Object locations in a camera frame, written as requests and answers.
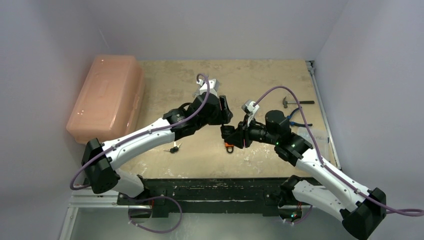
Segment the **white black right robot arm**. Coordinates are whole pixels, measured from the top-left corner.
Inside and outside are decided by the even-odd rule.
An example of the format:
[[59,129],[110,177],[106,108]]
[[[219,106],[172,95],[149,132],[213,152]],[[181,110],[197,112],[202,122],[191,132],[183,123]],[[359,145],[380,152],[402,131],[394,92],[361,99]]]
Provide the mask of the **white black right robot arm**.
[[222,125],[220,130],[224,142],[239,149],[252,142],[273,145],[279,158],[320,183],[314,186],[292,175],[280,186],[278,206],[295,201],[313,205],[339,220],[358,240],[367,240],[386,217],[386,210],[380,206],[386,203],[386,194],[379,188],[370,190],[334,167],[310,142],[292,132],[282,111],[268,111],[264,123],[245,119],[237,127]]

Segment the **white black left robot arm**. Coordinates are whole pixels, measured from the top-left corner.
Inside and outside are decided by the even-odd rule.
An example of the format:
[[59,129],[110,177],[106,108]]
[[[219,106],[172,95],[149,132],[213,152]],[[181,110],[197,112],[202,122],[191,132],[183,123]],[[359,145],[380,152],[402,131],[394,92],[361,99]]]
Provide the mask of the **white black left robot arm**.
[[142,205],[148,201],[149,191],[139,176],[119,172],[123,164],[153,148],[191,136],[206,125],[228,124],[232,117],[225,95],[203,93],[126,136],[105,142],[93,138],[86,143],[81,161],[88,185],[95,194],[115,190]]

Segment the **black key bunch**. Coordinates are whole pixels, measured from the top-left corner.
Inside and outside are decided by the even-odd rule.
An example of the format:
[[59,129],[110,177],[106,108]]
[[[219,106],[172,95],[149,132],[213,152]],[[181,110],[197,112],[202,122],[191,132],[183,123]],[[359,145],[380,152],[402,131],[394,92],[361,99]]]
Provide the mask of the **black key bunch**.
[[176,141],[173,142],[173,147],[169,148],[169,149],[165,149],[165,152],[171,153],[171,154],[175,154],[180,150],[181,147],[181,143],[177,143]]

